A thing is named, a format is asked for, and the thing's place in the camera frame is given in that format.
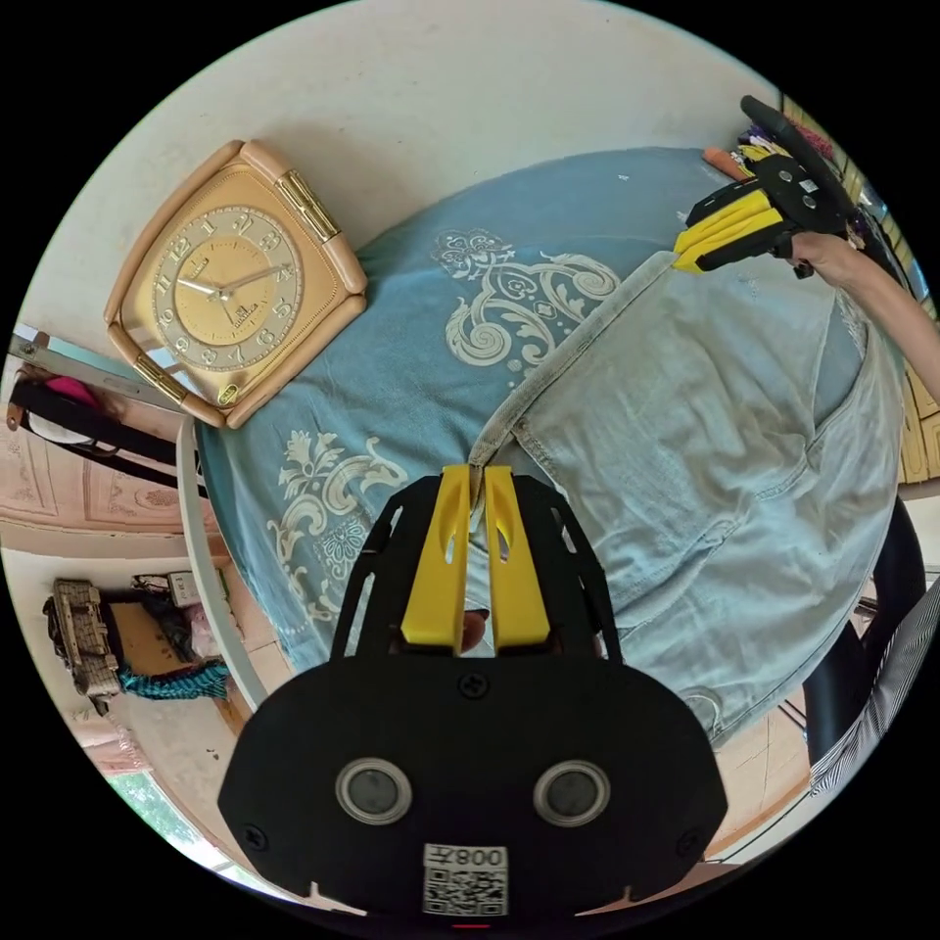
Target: window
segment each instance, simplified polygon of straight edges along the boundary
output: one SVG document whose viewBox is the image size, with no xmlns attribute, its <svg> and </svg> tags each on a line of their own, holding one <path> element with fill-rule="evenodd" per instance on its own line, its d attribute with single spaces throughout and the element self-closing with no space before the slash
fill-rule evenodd
<svg viewBox="0 0 940 940">
<path fill-rule="evenodd" d="M 286 901 L 297 900 L 293 895 L 261 881 L 219 852 L 182 816 L 150 774 L 111 776 L 108 783 L 145 823 L 191 862 L 262 894 Z"/>
</svg>

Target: printed label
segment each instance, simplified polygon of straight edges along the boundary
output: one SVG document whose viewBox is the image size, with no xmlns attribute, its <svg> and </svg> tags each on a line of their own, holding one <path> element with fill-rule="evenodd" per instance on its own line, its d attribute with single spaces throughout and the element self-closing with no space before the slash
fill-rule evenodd
<svg viewBox="0 0 940 940">
<path fill-rule="evenodd" d="M 505 848 L 425 845 L 424 913 L 448 917 L 504 917 L 509 913 L 509 858 Z"/>
</svg>

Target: gold clock face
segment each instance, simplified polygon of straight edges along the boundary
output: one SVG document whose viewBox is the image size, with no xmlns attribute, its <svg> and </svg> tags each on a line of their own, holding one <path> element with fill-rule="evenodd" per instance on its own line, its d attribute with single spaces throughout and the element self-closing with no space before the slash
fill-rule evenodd
<svg viewBox="0 0 940 940">
<path fill-rule="evenodd" d="M 258 209 L 226 206 L 190 219 L 164 242 L 153 315 L 180 363 L 232 372 L 280 346 L 303 290 L 300 255 L 284 226 Z"/>
</svg>

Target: screw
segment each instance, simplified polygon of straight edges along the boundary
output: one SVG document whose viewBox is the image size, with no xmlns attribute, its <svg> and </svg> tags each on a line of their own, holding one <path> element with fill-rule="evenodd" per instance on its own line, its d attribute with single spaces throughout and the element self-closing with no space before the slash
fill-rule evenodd
<svg viewBox="0 0 940 940">
<path fill-rule="evenodd" d="M 688 832 L 684 832 L 676 843 L 676 854 L 684 859 L 698 849 L 701 841 L 702 836 L 698 829 L 690 829 Z"/>
<path fill-rule="evenodd" d="M 267 836 L 256 825 L 246 825 L 242 834 L 249 847 L 256 852 L 263 852 L 267 848 Z"/>
<path fill-rule="evenodd" d="M 464 698 L 483 698 L 490 691 L 490 680 L 480 673 L 467 673 L 460 677 L 457 689 Z"/>
</svg>

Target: striped sleeve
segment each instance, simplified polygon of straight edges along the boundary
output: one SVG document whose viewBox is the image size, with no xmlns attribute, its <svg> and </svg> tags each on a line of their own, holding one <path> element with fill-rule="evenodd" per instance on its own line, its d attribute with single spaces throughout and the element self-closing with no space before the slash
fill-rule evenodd
<svg viewBox="0 0 940 940">
<path fill-rule="evenodd" d="M 810 794 L 847 783 L 891 727 L 940 621 L 940 578 L 901 621 L 881 657 L 869 700 L 854 724 L 810 768 Z"/>
</svg>

